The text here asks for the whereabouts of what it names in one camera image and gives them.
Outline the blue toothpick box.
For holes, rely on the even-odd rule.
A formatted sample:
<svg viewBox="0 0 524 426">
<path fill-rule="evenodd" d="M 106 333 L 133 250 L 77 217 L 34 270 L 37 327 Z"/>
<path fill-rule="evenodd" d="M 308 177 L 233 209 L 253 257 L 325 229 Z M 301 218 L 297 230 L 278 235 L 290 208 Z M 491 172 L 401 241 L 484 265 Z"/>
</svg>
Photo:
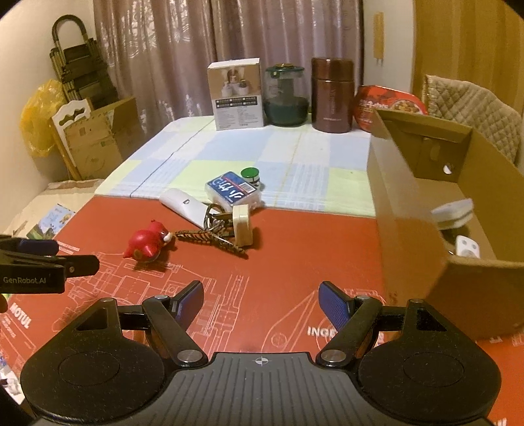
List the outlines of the blue toothpick box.
<svg viewBox="0 0 524 426">
<path fill-rule="evenodd" d="M 210 201 L 226 212 L 231 212 L 233 207 L 240 205 L 248 205 L 250 209 L 262 206 L 259 188 L 233 171 L 211 179 L 205 184 L 204 190 Z"/>
</svg>

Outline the magazine on floor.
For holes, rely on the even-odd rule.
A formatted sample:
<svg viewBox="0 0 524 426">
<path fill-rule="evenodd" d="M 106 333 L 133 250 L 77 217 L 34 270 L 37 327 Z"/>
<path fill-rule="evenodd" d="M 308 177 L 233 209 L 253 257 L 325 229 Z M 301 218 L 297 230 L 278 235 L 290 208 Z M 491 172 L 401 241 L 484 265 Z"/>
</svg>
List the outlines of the magazine on floor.
<svg viewBox="0 0 524 426">
<path fill-rule="evenodd" d="M 60 204 L 53 206 L 27 233 L 31 240 L 52 240 L 76 214 Z"/>
</svg>

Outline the red pig toy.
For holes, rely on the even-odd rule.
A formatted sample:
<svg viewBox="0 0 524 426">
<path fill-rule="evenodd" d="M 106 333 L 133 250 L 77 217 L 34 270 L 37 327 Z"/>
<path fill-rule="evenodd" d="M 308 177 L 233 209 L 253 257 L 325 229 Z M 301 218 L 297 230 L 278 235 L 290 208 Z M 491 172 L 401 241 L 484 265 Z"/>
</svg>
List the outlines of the red pig toy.
<svg viewBox="0 0 524 426">
<path fill-rule="evenodd" d="M 140 229 L 131 236 L 122 257 L 132 258 L 139 263 L 151 263 L 156 261 L 172 239 L 172 232 L 161 222 L 152 220 L 146 229 Z"/>
</svg>

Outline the green cap small bottle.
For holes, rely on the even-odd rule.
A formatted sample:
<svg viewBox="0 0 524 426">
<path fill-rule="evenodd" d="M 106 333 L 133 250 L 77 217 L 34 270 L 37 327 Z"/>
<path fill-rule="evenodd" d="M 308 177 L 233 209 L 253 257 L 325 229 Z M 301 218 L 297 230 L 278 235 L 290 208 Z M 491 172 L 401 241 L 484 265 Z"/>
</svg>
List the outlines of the green cap small bottle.
<svg viewBox="0 0 524 426">
<path fill-rule="evenodd" d="M 253 185 L 254 187 L 259 188 L 261 185 L 259 169 L 255 167 L 248 167 L 241 170 L 241 177 Z"/>
</svg>

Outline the yellow plastic bag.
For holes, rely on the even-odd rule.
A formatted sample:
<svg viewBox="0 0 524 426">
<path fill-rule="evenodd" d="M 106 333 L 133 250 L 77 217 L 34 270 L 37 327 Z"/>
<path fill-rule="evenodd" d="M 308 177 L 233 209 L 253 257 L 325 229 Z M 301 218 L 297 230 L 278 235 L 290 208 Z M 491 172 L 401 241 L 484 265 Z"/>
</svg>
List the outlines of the yellow plastic bag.
<svg viewBox="0 0 524 426">
<path fill-rule="evenodd" d="M 55 143 L 49 120 L 65 104 L 62 83 L 50 79 L 40 85 L 24 105 L 20 116 L 20 132 L 32 157 L 46 157 L 51 153 Z"/>
</svg>

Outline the checkered tablecloth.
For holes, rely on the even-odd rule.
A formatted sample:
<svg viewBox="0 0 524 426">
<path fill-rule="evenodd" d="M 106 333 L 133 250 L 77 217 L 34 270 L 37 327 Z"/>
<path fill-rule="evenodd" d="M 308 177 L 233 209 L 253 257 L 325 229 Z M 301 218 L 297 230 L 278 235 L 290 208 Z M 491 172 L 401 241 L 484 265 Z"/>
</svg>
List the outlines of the checkered tablecloth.
<svg viewBox="0 0 524 426">
<path fill-rule="evenodd" d="M 204 201 L 212 178 L 254 167 L 267 208 L 372 218 L 369 142 L 359 129 L 330 134 L 307 123 L 218 130 L 210 116 L 180 118 L 125 160 L 96 193 L 156 199 L 177 188 Z"/>
</svg>

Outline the white flat box in carton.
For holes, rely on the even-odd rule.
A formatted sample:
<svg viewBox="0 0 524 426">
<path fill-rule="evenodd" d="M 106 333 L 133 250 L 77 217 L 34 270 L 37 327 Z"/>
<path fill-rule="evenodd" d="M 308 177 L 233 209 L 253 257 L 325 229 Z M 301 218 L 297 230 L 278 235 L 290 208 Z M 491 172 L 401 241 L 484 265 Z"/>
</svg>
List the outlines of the white flat box in carton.
<svg viewBox="0 0 524 426">
<path fill-rule="evenodd" d="M 473 218 L 471 198 L 448 202 L 431 211 L 433 222 L 439 230 L 458 229 Z"/>
</svg>

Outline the wooden door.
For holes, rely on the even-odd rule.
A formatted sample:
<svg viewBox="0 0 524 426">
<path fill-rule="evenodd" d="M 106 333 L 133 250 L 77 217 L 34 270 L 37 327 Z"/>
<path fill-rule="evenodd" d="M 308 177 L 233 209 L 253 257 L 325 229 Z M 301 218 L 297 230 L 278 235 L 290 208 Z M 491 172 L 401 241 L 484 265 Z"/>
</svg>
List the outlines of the wooden door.
<svg viewBox="0 0 524 426">
<path fill-rule="evenodd" d="M 412 91 L 427 74 L 472 82 L 523 112 L 523 18 L 503 1 L 414 1 Z"/>
</svg>

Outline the cream round tape measure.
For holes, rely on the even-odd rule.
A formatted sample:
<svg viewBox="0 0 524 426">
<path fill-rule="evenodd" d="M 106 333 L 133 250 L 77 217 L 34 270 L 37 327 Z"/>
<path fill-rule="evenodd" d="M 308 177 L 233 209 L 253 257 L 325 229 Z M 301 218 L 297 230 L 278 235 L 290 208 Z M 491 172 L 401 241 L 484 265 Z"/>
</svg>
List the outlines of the cream round tape measure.
<svg viewBox="0 0 524 426">
<path fill-rule="evenodd" d="M 253 243 L 250 206 L 233 206 L 232 220 L 235 244 L 241 248 L 250 246 Z"/>
</svg>

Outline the yellow wall hook strip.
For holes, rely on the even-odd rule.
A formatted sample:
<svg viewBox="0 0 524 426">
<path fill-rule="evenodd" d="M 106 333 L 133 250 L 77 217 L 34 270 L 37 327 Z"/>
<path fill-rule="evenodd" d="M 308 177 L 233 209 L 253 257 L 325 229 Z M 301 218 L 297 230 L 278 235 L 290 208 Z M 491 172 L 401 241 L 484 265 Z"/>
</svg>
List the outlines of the yellow wall hook strip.
<svg viewBox="0 0 524 426">
<path fill-rule="evenodd" d="M 384 13 L 378 11 L 373 16 L 373 57 L 377 63 L 384 61 Z"/>
</svg>

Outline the red desk mat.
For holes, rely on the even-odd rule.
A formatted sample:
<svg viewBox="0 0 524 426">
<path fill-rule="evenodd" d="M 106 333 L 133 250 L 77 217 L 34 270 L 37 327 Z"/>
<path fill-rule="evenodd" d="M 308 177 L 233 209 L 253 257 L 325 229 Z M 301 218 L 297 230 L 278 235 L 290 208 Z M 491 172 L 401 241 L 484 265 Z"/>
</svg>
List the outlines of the red desk mat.
<svg viewBox="0 0 524 426">
<path fill-rule="evenodd" d="M 331 281 L 350 296 L 383 295 L 377 223 L 372 218 L 262 209 L 251 219 L 255 244 L 246 258 L 176 242 L 156 263 L 123 257 L 127 242 L 152 221 L 171 231 L 190 223 L 154 200 L 97 196 L 58 234 L 64 254 L 94 254 L 97 274 L 66 282 L 60 295 L 11 297 L 1 317 L 1 354 L 14 371 L 101 297 L 138 304 L 173 295 L 194 280 L 205 290 L 188 330 L 208 354 L 217 351 L 307 351 L 316 354 L 336 331 L 317 291 Z"/>
</svg>

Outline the keyring with braided lanyard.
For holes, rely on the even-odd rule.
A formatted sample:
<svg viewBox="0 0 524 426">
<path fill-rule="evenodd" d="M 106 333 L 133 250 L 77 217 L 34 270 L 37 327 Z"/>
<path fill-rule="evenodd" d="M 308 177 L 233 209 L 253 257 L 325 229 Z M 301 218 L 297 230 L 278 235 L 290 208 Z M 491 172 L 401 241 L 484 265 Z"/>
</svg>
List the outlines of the keyring with braided lanyard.
<svg viewBox="0 0 524 426">
<path fill-rule="evenodd" d="M 236 257 L 248 258 L 246 250 L 234 242 L 233 213 L 215 203 L 207 203 L 203 228 L 176 231 L 174 236 L 182 242 L 206 245 L 226 251 Z"/>
</svg>

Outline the white product box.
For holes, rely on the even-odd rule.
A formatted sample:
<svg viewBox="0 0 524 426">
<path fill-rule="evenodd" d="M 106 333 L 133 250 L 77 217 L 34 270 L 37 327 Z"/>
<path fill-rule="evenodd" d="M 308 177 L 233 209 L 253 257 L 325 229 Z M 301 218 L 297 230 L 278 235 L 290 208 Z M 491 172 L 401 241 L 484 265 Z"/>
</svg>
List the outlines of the white product box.
<svg viewBox="0 0 524 426">
<path fill-rule="evenodd" d="M 207 75 L 216 130 L 264 126 L 260 58 L 212 62 Z"/>
</svg>

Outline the pink curtain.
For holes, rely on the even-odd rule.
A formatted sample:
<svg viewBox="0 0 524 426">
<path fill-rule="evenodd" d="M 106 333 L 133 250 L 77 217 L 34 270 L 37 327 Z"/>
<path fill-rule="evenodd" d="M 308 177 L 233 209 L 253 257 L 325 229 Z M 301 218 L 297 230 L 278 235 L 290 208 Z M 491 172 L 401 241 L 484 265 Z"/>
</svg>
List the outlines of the pink curtain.
<svg viewBox="0 0 524 426">
<path fill-rule="evenodd" d="M 350 59 L 362 80 L 360 1 L 96 1 L 93 10 L 111 79 L 136 99 L 148 138 L 178 118 L 212 113 L 215 61 L 309 68 L 313 57 Z"/>
</svg>

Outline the green glass jar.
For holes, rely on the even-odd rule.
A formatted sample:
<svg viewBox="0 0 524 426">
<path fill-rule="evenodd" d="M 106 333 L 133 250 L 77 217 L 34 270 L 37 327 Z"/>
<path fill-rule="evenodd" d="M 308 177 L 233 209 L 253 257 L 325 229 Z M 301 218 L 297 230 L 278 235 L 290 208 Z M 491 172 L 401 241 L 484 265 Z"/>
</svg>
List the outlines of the green glass jar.
<svg viewBox="0 0 524 426">
<path fill-rule="evenodd" d="M 291 63 L 268 67 L 264 84 L 263 107 L 270 124 L 295 127 L 307 120 L 309 99 L 303 67 Z"/>
</svg>

